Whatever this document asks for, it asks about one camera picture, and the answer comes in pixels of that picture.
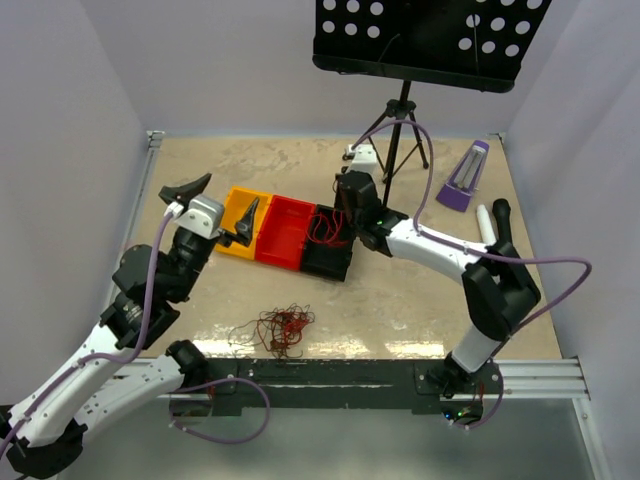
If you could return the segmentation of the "orange plastic bin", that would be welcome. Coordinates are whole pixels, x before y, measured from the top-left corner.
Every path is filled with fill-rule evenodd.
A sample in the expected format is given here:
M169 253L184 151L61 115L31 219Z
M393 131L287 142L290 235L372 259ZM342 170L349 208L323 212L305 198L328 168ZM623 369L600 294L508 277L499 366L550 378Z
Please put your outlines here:
M260 233L266 213L268 212L272 197L272 194L266 192L233 186L225 200L225 212L221 221L221 227L227 230L234 230L236 222L243 217L251 203L255 199L258 199L259 203L254 218L252 243L248 247L235 242L229 247L217 244L215 251L253 261L255 259L258 234Z

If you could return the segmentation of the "red plastic bin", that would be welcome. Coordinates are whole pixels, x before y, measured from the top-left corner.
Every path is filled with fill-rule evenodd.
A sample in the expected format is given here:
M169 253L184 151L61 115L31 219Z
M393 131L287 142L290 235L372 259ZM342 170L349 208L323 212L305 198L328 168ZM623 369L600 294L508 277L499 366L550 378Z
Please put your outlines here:
M255 260L298 271L315 209L313 203L274 195L260 227Z

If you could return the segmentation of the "black plastic bin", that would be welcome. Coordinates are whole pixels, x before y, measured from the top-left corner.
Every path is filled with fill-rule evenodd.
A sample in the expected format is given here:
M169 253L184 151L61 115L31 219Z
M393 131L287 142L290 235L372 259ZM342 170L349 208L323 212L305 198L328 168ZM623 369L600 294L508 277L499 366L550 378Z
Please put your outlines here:
M351 264L355 233L344 213L318 204L306 232L300 271L344 282Z

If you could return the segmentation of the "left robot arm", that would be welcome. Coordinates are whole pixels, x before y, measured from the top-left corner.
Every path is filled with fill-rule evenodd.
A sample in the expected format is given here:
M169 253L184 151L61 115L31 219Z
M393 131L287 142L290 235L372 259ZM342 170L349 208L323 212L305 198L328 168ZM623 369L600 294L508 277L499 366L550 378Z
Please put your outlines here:
M152 399L204 387L209 367L189 340L173 342L144 370L115 374L179 318L214 247L249 246L260 200L253 198L233 229L225 207L204 190L211 177L165 186L167 208L151 245L125 251L112 280L119 292L71 357L27 398L1 409L1 455L22 477L48 479L70 466L112 424Z

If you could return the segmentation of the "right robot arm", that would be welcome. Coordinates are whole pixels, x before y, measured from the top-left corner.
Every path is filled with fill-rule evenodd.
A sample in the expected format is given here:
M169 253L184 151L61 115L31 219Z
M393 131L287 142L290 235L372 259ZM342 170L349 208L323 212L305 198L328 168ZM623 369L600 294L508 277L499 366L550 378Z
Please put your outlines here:
M481 368L541 300L535 281L513 244L464 242L422 226L378 198L370 174L336 177L336 200L348 224L369 250L425 266L462 286L471 321L447 354L435 382L459 393L481 380Z

